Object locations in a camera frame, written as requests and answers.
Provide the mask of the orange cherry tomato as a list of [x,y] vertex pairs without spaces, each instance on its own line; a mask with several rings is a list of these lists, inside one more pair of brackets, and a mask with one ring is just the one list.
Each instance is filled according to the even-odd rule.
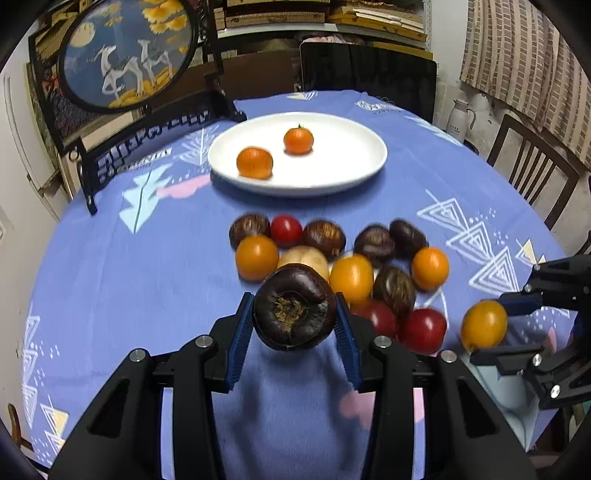
[[463,318],[462,345],[468,352],[497,347],[505,338],[507,327],[508,315],[498,301],[480,301]]
[[265,235],[247,236],[235,251],[235,265],[238,276],[249,282],[259,282],[276,270],[280,250]]
[[335,293],[342,293],[346,303],[362,302],[370,297],[373,290],[373,266],[363,255],[341,258],[332,265],[329,285]]

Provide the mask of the red cherry tomato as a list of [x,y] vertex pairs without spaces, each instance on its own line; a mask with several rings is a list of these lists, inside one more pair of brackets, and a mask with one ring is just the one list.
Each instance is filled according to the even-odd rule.
[[367,299],[352,305],[352,313],[365,318],[373,324],[377,335],[388,336],[396,339],[399,332],[399,322],[394,312],[384,302]]
[[433,355],[441,349],[447,327],[447,319],[440,311],[431,308],[415,309],[403,321],[398,338],[415,353]]
[[293,216],[277,215],[270,223],[270,235],[277,246],[290,249],[301,244],[304,229]]

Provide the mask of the dark water chestnut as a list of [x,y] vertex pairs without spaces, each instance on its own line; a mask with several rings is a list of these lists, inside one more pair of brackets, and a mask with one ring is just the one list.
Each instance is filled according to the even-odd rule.
[[414,309],[417,292],[411,277],[399,267],[382,267],[374,282],[372,297],[387,304],[394,316],[406,318]]
[[259,213],[246,213],[238,217],[231,224],[228,231],[231,248],[236,250],[243,239],[254,235],[270,237],[269,218]]
[[318,219],[304,227],[304,245],[318,249],[329,261],[345,251],[346,235],[338,224]]
[[353,251],[365,256],[375,267],[380,267],[394,259],[396,244],[385,226],[372,224],[356,236]]
[[429,247],[425,234],[403,219],[391,222],[390,237],[394,241],[394,255],[400,259],[412,260],[420,250]]
[[270,274],[253,301],[259,339],[276,351],[315,348],[335,328],[337,297],[327,280],[304,264],[287,264]]

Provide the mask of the pale beige round fruit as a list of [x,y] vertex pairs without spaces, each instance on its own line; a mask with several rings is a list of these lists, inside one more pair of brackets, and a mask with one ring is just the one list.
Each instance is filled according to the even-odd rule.
[[329,262],[318,249],[308,246],[295,246],[280,256],[277,267],[287,264],[306,265],[314,269],[325,281],[329,281]]

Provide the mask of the orange tangerine with stem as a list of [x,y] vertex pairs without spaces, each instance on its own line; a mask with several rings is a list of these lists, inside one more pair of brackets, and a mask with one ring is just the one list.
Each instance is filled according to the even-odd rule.
[[314,135],[307,128],[290,128],[283,136],[284,150],[290,155],[305,155],[314,147]]

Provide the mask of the wooden chair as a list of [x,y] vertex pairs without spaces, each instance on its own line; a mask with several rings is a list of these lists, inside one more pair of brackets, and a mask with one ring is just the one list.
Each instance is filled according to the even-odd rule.
[[534,206],[540,199],[555,174],[564,178],[564,185],[544,220],[546,227],[551,230],[575,191],[580,178],[579,172],[535,131],[509,114],[504,115],[488,155],[487,163],[491,167],[500,159],[501,151],[511,133],[518,135],[521,143],[514,155],[508,182],[530,206]]

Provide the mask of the white thermos jug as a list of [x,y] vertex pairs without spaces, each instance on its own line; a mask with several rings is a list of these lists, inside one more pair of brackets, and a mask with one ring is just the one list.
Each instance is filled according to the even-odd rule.
[[474,127],[476,113],[469,103],[456,99],[446,126],[446,133],[463,144],[468,132]]

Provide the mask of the beige woven curtain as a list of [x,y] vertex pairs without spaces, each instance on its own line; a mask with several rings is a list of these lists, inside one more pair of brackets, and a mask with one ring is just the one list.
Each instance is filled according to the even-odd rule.
[[590,166],[590,79],[529,1],[470,1],[460,79],[551,133]]

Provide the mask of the black panel behind table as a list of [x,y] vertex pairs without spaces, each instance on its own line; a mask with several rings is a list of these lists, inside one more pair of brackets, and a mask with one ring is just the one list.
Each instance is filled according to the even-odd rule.
[[356,90],[434,119],[437,64],[423,57],[378,47],[305,42],[300,47],[306,91]]

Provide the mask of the white round plate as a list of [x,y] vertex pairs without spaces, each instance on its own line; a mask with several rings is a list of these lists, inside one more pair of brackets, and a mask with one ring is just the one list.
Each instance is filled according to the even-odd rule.
[[[270,177],[257,179],[238,168],[246,149],[273,159]],[[314,197],[361,185],[386,164],[384,140],[362,124],[331,114],[287,112],[235,124],[208,150],[212,172],[243,190],[273,197]]]

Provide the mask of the round deer screen ornament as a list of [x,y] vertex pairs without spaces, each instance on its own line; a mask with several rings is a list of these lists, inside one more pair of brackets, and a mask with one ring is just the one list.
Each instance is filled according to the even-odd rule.
[[163,132],[245,121],[224,72],[208,1],[67,1],[29,39],[42,118],[73,161],[86,207]]

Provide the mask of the white wall shelf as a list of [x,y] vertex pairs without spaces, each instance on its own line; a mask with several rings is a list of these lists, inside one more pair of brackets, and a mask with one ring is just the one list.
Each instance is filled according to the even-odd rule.
[[429,1],[215,1],[219,38],[332,36],[430,48]]

